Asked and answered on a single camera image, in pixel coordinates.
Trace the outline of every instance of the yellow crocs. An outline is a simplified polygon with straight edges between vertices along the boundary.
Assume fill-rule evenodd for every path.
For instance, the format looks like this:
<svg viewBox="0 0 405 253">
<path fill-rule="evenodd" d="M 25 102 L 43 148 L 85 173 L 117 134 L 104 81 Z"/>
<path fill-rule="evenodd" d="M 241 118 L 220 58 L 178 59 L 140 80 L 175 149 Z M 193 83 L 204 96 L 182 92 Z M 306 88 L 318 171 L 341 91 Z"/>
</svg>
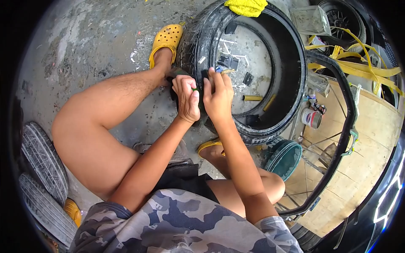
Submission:
<svg viewBox="0 0 405 253">
<path fill-rule="evenodd" d="M 222 142 L 221 142 L 219 139 L 216 139 L 216 140 L 209 140 L 209 141 L 207 141 L 207 142 L 201 144 L 201 145 L 198 147 L 198 152 L 197 152 L 198 155 L 200 155 L 201 150 L 203 150 L 203 149 L 205 149 L 205 148 L 207 148 L 207 147 L 214 146 L 214 145 L 222 145 Z"/>
<path fill-rule="evenodd" d="M 70 198 L 66 199 L 63 210 L 69 215 L 70 218 L 76 223 L 77 227 L 80 227 L 81 212 L 76 203 Z"/>
<path fill-rule="evenodd" d="M 179 24 L 165 26 L 158 32 L 158 34 L 156 34 L 155 41 L 153 42 L 152 46 L 152 52 L 149 56 L 150 68 L 155 66 L 153 55 L 162 47 L 170 48 L 173 54 L 172 64 L 175 62 L 176 50 L 179 46 L 179 41 L 182 35 L 183 27 Z"/>
</svg>

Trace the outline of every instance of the camouflage shirt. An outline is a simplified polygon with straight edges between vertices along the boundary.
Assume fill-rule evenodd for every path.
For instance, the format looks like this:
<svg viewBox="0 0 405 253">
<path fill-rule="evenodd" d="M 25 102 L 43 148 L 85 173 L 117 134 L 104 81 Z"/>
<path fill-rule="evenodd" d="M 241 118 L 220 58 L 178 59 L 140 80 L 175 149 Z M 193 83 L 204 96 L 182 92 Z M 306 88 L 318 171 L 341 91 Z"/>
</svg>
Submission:
<svg viewBox="0 0 405 253">
<path fill-rule="evenodd" d="M 158 190 L 134 215 L 114 202 L 92 206 L 72 252 L 302 252 L 283 219 L 252 225 L 205 197 Z"/>
</svg>

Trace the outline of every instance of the person's right leg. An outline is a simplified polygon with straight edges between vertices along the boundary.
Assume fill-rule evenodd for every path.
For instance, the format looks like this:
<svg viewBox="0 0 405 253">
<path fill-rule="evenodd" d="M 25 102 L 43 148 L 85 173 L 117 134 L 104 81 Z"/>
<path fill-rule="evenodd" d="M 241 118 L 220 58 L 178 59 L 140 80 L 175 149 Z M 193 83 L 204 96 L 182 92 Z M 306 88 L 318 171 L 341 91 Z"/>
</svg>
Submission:
<svg viewBox="0 0 405 253">
<path fill-rule="evenodd" d="M 73 95 L 53 121 L 53 143 L 61 160 L 86 188 L 104 200 L 140 156 L 108 130 L 163 84 L 171 69 L 172 52 L 162 48 L 154 60 L 151 70 L 112 77 Z"/>
<path fill-rule="evenodd" d="M 214 165 L 215 168 L 217 168 L 226 178 L 208 180 L 207 184 L 222 206 L 242 217 L 245 217 L 245 206 L 243 205 L 231 180 L 226 157 L 221 154 L 223 150 L 224 148 L 222 145 L 214 145 L 207 147 L 200 152 L 201 157 Z M 261 168 L 257 168 L 257 170 L 262 178 L 267 197 L 272 204 L 275 204 L 284 194 L 286 187 L 283 180 L 277 174 L 265 171 Z"/>
</svg>

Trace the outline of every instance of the teal bucket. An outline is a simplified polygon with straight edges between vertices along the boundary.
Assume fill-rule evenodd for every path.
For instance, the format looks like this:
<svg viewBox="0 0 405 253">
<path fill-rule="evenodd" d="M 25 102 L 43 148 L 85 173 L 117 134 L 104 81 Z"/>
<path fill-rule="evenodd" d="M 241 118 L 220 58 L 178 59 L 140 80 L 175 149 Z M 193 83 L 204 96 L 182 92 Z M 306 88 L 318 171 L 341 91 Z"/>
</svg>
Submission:
<svg viewBox="0 0 405 253">
<path fill-rule="evenodd" d="M 267 162 L 264 169 L 273 172 L 286 181 L 300 162 L 303 149 L 293 140 L 277 136 L 268 142 Z"/>
</svg>

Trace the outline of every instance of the wooden board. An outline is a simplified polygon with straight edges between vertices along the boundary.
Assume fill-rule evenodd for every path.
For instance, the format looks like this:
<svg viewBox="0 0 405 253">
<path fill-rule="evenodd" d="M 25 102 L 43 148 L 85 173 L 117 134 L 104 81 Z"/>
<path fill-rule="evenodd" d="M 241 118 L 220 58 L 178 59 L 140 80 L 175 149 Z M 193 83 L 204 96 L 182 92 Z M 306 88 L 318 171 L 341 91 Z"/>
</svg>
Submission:
<svg viewBox="0 0 405 253">
<path fill-rule="evenodd" d="M 331 83 L 331 88 L 346 112 L 339 86 Z M 328 98 L 317 94 L 317 99 L 319 104 L 326 106 L 327 112 L 318 130 L 305 128 L 304 138 L 311 143 L 341 132 L 345 121 L 338 100 L 332 92 Z M 361 91 L 358 107 L 360 114 L 356 129 L 359 132 L 359 141 L 354 147 L 355 152 L 342 158 L 337 172 L 320 195 L 321 199 L 316 207 L 298 220 L 301 225 L 320 237 L 325 236 L 343 222 L 373 188 L 396 145 L 398 131 L 402 126 L 402 113 L 367 91 Z M 317 146 L 325 149 L 332 142 L 337 144 L 338 141 L 339 136 L 336 136 Z M 321 153 L 317 148 L 312 150 L 318 154 Z M 323 166 L 317 161 L 316 155 L 312 157 L 311 162 L 317 166 Z M 308 164 L 304 165 L 304 161 L 301 160 L 295 172 L 286 181 L 286 193 L 312 191 L 321 179 L 320 172 Z M 307 195 L 306 193 L 293 195 L 291 198 L 301 205 Z M 296 207 L 288 197 L 283 197 L 279 202 L 288 208 Z"/>
</svg>

